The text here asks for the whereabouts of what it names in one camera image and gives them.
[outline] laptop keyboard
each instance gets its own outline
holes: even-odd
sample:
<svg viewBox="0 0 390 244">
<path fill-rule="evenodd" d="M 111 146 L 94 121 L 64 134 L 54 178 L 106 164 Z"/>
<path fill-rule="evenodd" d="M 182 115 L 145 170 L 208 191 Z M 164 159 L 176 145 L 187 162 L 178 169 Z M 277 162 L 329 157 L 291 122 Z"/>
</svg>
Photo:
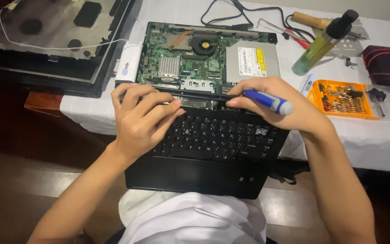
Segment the laptop keyboard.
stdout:
<svg viewBox="0 0 390 244">
<path fill-rule="evenodd" d="M 206 113 L 202 116 L 188 112 L 177 118 L 165 138 L 148 154 L 231 163 L 266 161 L 278 132 L 276 127 L 260 121 L 255 115 Z M 258 120 L 259 123 L 242 122 L 241 119 Z"/>
</svg>

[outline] black cable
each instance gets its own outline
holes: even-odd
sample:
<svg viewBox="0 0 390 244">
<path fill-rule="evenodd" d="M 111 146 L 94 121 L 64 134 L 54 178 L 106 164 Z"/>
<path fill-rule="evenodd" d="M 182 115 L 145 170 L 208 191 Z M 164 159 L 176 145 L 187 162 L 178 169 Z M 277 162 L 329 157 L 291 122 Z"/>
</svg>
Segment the black cable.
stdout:
<svg viewBox="0 0 390 244">
<path fill-rule="evenodd" d="M 282 20 L 282 25 L 286 28 L 286 29 L 290 29 L 290 30 L 293 30 L 295 31 L 299 36 L 301 36 L 302 38 L 306 39 L 301 33 L 304 33 L 306 35 L 308 35 L 309 37 L 311 37 L 313 40 L 315 40 L 316 38 L 311 34 L 309 33 L 308 31 L 305 31 L 305 30 L 301 30 L 301 29 L 298 29 L 298 28 L 294 28 L 294 27 L 291 27 L 291 25 L 288 24 L 287 22 L 287 19 L 289 17 L 292 16 L 292 14 L 290 14 L 289 16 L 287 16 L 287 18 L 284 18 L 284 12 L 282 11 L 281 8 L 279 7 L 262 7 L 262 8 L 257 8 L 257 9 L 248 9 L 246 8 L 245 6 L 243 6 L 238 0 L 230 0 L 234 6 L 240 11 L 240 14 L 239 15 L 236 15 L 236 16 L 230 16 L 230 17 L 223 17 L 223 18 L 218 18 L 218 19 L 212 19 L 210 20 L 209 22 L 205 23 L 203 21 L 203 18 L 205 17 L 205 15 L 210 11 L 211 7 L 213 6 L 213 4 L 216 2 L 217 0 L 213 0 L 212 3 L 210 4 L 209 8 L 207 9 L 207 11 L 201 16 L 201 23 L 203 25 L 205 25 L 206 27 L 217 27 L 217 28 L 222 28 L 222 29 L 231 29 L 231 30 L 243 30 L 243 31 L 246 31 L 248 30 L 249 28 L 252 28 L 253 27 L 253 23 L 251 22 L 251 20 L 249 20 L 249 18 L 246 16 L 246 14 L 244 13 L 244 10 L 246 11 L 262 11 L 262 10 L 279 10 L 279 12 L 281 13 L 281 20 Z M 232 26 L 226 26 L 226 25 L 213 25 L 212 23 L 215 23 L 215 22 L 218 22 L 218 21 L 223 21 L 223 20 L 228 20 L 228 19 L 235 19 L 235 18 L 238 18 L 240 16 L 243 16 L 245 17 L 246 21 L 248 22 L 247 24 L 238 24 L 238 25 L 232 25 Z"/>
</svg>

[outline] orange tray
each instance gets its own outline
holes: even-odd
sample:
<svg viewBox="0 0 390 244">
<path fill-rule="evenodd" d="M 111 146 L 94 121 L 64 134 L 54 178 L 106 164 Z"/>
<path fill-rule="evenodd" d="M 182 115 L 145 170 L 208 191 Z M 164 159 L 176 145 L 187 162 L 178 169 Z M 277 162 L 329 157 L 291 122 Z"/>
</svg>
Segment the orange tray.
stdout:
<svg viewBox="0 0 390 244">
<path fill-rule="evenodd" d="M 363 100 L 363 106 L 365 108 L 365 112 L 335 112 L 335 111 L 325 111 L 323 108 L 323 92 L 320 91 L 319 84 L 322 84 L 325 88 L 330 85 L 330 90 L 337 91 L 337 86 L 346 87 L 350 84 L 353 84 L 353 86 L 356 88 L 357 91 L 361 91 L 364 93 L 362 96 Z M 368 97 L 365 93 L 365 88 L 361 84 L 357 83 L 348 83 L 348 82 L 340 82 L 340 81 L 333 81 L 333 80 L 316 80 L 314 84 L 312 85 L 312 90 L 308 92 L 308 99 L 318 108 L 320 109 L 324 114 L 326 115 L 333 115 L 333 116 L 340 116 L 340 117 L 349 117 L 349 118 L 356 118 L 356 119 L 369 119 L 369 120 L 379 120 L 381 119 L 378 116 L 375 116 L 371 111 L 371 106 L 368 101 Z"/>
</svg>

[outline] table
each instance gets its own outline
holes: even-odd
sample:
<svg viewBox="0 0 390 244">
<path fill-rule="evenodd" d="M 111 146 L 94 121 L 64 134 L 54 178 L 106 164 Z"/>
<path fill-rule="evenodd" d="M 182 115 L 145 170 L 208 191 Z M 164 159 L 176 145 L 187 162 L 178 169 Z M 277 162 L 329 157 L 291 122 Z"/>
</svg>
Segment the table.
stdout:
<svg viewBox="0 0 390 244">
<path fill-rule="evenodd" d="M 149 21 L 201 25 L 199 18 L 210 3 L 211 0 L 137 1 L 129 17 L 131 21 L 126 23 L 125 28 L 127 27 L 127 29 L 126 31 L 122 31 L 122 36 L 128 36 L 130 43 L 142 42 L 144 39 L 143 28 L 145 28 Z M 268 5 L 259 3 L 242 2 L 242 4 L 247 8 L 268 7 Z M 282 9 L 285 16 L 294 11 L 324 18 L 340 16 L 340 14 L 291 7 L 282 7 Z M 238 10 L 228 2 L 218 1 L 214 4 L 205 19 L 236 14 L 238 14 Z M 247 16 L 254 23 L 260 17 L 263 17 L 267 21 L 282 26 L 279 11 L 276 10 L 247 12 Z M 360 20 L 371 37 L 370 40 L 362 41 L 363 47 L 368 45 L 390 47 L 390 21 L 364 17 L 361 17 Z M 223 24 L 231 25 L 238 23 L 244 23 L 244 18 L 228 20 Z M 311 31 L 310 27 L 294 22 L 290 22 L 290 24 L 294 27 Z M 275 29 L 265 28 L 263 26 L 260 26 L 256 30 L 276 32 Z M 297 90 L 301 90 L 307 75 L 295 75 L 291 71 L 291 66 L 302 54 L 303 49 L 297 42 L 284 40 L 280 34 L 278 34 L 276 49 L 281 77 Z M 351 61 L 358 63 L 355 70 L 345 67 L 343 60 L 334 59 L 331 62 L 315 67 L 313 72 L 316 73 L 317 79 L 370 84 L 371 81 L 368 78 L 368 73 L 365 70 L 362 59 L 352 58 Z M 61 101 L 60 110 L 64 115 L 91 132 L 114 135 L 115 121 L 110 98 L 110 92 L 113 87 L 114 80 L 111 78 L 107 89 L 100 99 L 64 96 Z M 335 125 L 350 162 L 354 167 L 390 171 L 390 122 L 341 117 L 329 118 Z M 280 156 L 306 159 L 303 140 L 297 131 L 290 132 Z"/>
</svg>

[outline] blue screwdriver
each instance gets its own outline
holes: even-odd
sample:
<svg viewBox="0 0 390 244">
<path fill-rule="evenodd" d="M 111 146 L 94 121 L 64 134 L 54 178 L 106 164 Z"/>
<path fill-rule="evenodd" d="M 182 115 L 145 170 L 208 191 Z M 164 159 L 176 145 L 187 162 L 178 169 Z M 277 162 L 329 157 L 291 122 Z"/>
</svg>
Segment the blue screwdriver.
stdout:
<svg viewBox="0 0 390 244">
<path fill-rule="evenodd" d="M 293 112 L 293 105 L 283 98 L 256 90 L 246 90 L 243 94 L 245 97 L 266 106 L 279 115 L 285 116 Z"/>
</svg>

